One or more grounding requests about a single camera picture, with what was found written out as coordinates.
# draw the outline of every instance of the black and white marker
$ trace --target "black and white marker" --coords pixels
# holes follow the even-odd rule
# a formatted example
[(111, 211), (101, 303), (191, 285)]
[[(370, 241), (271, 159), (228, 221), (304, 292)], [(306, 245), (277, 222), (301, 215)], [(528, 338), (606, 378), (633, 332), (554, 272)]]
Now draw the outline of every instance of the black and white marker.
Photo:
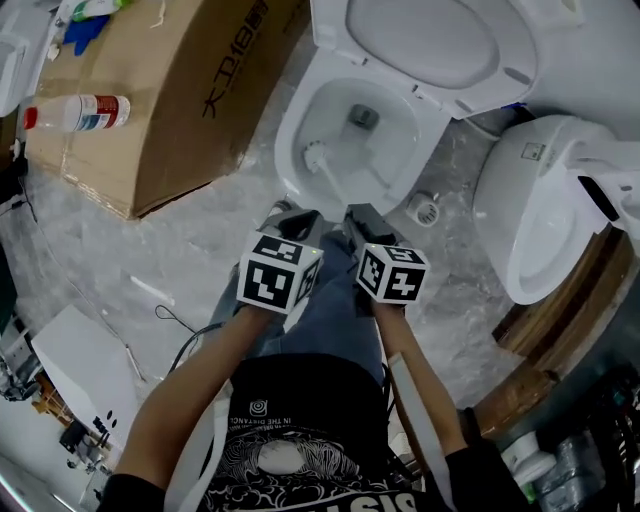
[(323, 251), (252, 232), (240, 259), (237, 298), (289, 314), (313, 290)]
[(417, 302), (431, 266), (418, 249), (365, 244), (356, 280), (377, 302)]

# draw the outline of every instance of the person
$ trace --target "person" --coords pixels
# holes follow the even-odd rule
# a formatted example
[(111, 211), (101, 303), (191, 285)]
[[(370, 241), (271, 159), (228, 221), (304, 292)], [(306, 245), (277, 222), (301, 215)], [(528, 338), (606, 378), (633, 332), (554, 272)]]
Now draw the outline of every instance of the person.
[(403, 310), (373, 303), (373, 317), (358, 314), (344, 235), (324, 235), (321, 248), (316, 288), (286, 334), (281, 316), (251, 305), (239, 308), (237, 275), (231, 280), (212, 318), (227, 320), (224, 327), (144, 402), (99, 512), (163, 510), (183, 448), (228, 379), (233, 394), (224, 451), (193, 510), (449, 510), (433, 478), (425, 479), (426, 492), (395, 488), (389, 479), (388, 404), (376, 324), (386, 357), (402, 353), (432, 420), (455, 508), (527, 507), (497, 450), (467, 445), (453, 401)]

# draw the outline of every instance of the red bottle cap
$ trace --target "red bottle cap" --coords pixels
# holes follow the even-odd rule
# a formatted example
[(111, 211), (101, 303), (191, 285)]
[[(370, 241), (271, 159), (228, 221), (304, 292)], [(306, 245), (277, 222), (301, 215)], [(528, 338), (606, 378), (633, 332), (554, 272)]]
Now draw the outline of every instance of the red bottle cap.
[(29, 107), (24, 111), (24, 129), (31, 130), (38, 121), (38, 109), (36, 107)]

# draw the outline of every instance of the white panel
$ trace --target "white panel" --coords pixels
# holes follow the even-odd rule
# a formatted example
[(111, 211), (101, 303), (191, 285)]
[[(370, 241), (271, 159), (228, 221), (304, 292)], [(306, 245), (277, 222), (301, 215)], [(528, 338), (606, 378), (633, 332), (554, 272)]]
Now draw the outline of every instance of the white panel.
[[(67, 512), (67, 508), (52, 496), (51, 490), (45, 482), (38, 480), (4, 457), (0, 457), (0, 487), (4, 487), (25, 511)], [(17, 510), (13, 507), (2, 508), (3, 510)]]
[(33, 339), (33, 347), (78, 419), (93, 429), (90, 416), (96, 411), (111, 433), (109, 441), (123, 448), (139, 406), (122, 342), (69, 306)]
[[(11, 460), (49, 490), (72, 505), (80, 502), (89, 475), (67, 467), (69, 452), (59, 443), (62, 424), (50, 414), (38, 414), (29, 401), (0, 399), (0, 455)], [(0, 473), (7, 476), (3, 469)], [(36, 511), (51, 510), (36, 508)]]

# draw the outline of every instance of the jeans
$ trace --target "jeans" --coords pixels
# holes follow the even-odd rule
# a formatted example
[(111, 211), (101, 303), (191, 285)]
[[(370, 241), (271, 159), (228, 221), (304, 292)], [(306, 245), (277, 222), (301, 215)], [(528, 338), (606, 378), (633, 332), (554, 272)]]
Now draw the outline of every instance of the jeans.
[[(324, 262), (316, 287), (300, 320), (285, 333), (279, 315), (258, 338), (247, 359), (276, 354), (329, 354), (367, 370), (382, 385), (382, 352), (372, 317), (356, 315), (353, 261), (345, 236), (337, 231), (322, 237)], [(236, 272), (222, 294), (210, 323), (226, 322), (237, 310)]]

